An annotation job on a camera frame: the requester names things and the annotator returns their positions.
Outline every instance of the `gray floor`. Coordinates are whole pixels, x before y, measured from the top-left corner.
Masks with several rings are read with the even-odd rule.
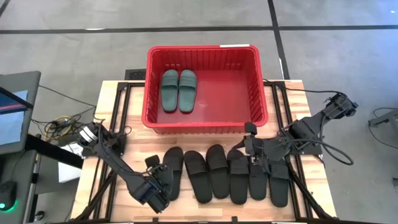
[[[398,24],[394,0],[275,0],[280,26]],[[267,1],[11,0],[0,29],[90,29],[175,26],[271,26]],[[282,31],[291,79],[307,89],[339,90],[360,107],[352,118],[325,128],[326,142],[344,149],[355,161],[344,166],[325,154],[326,172],[337,214],[346,220],[395,223],[398,149],[376,142],[367,121],[372,110],[398,106],[398,30]],[[261,54],[265,78],[281,79],[273,31],[173,32],[118,34],[0,35],[0,73],[42,72],[41,84],[96,103],[103,80],[122,80],[126,69],[144,68],[154,45],[253,44]],[[307,94],[313,113],[328,95]],[[40,89],[34,118],[51,120],[87,108]],[[90,115],[83,119],[90,120]],[[38,132],[32,125],[31,131]],[[373,130],[398,146],[389,125]],[[41,195],[38,223],[62,221],[73,200],[76,182]]]

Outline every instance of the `green slide sandal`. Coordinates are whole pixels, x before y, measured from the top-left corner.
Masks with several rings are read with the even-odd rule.
[[[197,93],[197,76],[191,70],[184,70],[181,73],[179,108],[181,112],[189,113],[193,110],[195,104],[195,96]]]
[[[177,108],[178,73],[176,70],[167,70],[162,76],[160,92],[162,107],[166,112],[173,112]]]

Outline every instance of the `black slide sandal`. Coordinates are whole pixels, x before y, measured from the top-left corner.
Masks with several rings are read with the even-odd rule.
[[[283,208],[287,205],[289,193],[289,170],[283,159],[279,161],[269,161],[269,164],[271,170],[269,177],[271,202],[276,207]]]
[[[171,147],[169,150],[167,150],[163,157],[163,164],[167,164],[173,169],[173,187],[170,196],[171,200],[177,199],[178,195],[180,194],[183,157],[184,153],[180,147]]]
[[[221,145],[216,144],[207,150],[206,164],[214,196],[218,199],[228,197],[228,163],[225,158],[224,148]]]
[[[249,168],[247,157],[239,150],[228,152],[229,194],[237,205],[243,205],[248,199]]]
[[[249,191],[250,196],[254,200],[264,200],[267,195],[267,179],[268,175],[262,166],[249,165]]]
[[[210,202],[213,194],[211,192],[205,159],[199,152],[188,151],[184,155],[184,163],[198,202]]]

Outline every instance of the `yellow wire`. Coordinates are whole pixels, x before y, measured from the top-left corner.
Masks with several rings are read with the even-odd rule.
[[[71,116],[61,116],[61,117],[58,117],[57,119],[55,119],[54,121],[58,121],[58,120],[60,120],[60,119],[70,119],[70,118],[71,118]],[[49,140],[51,140],[51,139],[50,139],[50,136],[48,136],[50,126],[51,126],[51,124],[48,125],[47,129],[46,129],[46,128],[44,129],[44,133],[45,133],[44,141],[49,141]],[[71,129],[72,129],[72,125],[69,125],[69,127],[65,130],[64,133],[62,133],[62,134],[59,135],[59,136],[55,136],[54,139],[58,139],[59,137],[62,137],[62,136],[64,136],[64,135],[68,134],[68,133],[70,132]]]

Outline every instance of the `wooden table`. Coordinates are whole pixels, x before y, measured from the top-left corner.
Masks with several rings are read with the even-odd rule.
[[[106,119],[104,126],[109,128],[113,110],[114,99],[116,95],[116,86],[118,81],[104,81],[99,94],[98,107],[96,110],[97,118]],[[303,89],[303,83],[300,80],[286,81],[286,86],[290,88]],[[277,118],[275,114],[274,102],[272,99],[271,87],[264,87],[269,113],[268,123],[258,129],[259,138],[274,137],[278,131]],[[146,165],[144,159],[159,155],[162,160],[164,153],[170,147],[180,146],[184,151],[196,150],[203,154],[214,144],[221,144],[225,153],[237,142],[242,140],[243,134],[187,134],[183,138],[180,134],[158,135],[153,130],[146,128],[141,122],[142,103],[144,97],[143,87],[134,87],[132,89],[129,102],[128,116],[126,126],[132,128],[131,134],[127,136],[126,152],[123,155],[126,161],[135,171],[144,171]],[[287,91],[292,111],[293,120],[310,116],[307,98],[302,91]],[[282,94],[278,94],[284,125],[286,114]],[[120,105],[123,105],[123,94]],[[119,108],[117,122],[120,122],[122,107]],[[314,156],[301,156],[303,169],[307,181],[308,190],[313,194],[317,202],[323,209],[332,216],[335,216],[335,209],[331,198],[328,181],[323,165],[314,158]],[[72,210],[72,218],[79,215],[87,206],[90,196],[91,185],[95,172],[97,158],[86,159],[83,164],[80,182],[76,193],[75,203]],[[100,181],[101,169],[98,169],[95,190]],[[300,190],[296,187],[297,197],[301,216],[305,216],[303,200]],[[108,193],[104,195],[101,204],[100,218],[104,217]],[[235,205],[230,198],[218,200],[213,198],[208,204],[199,204],[193,194],[192,186],[189,181],[185,167],[183,168],[181,179],[180,196],[174,202],[171,202],[161,214],[156,214],[148,205],[141,205],[134,200],[127,191],[125,182],[118,177],[116,192],[114,197],[114,207],[111,217],[112,222],[151,222],[153,217],[159,217],[160,222],[193,222],[193,221],[231,221],[232,216],[238,216],[239,221],[291,221],[294,220],[293,206],[289,193],[289,204],[285,208],[273,206],[269,198],[269,189],[267,189],[267,198],[262,201],[255,201],[250,198],[244,205]]]

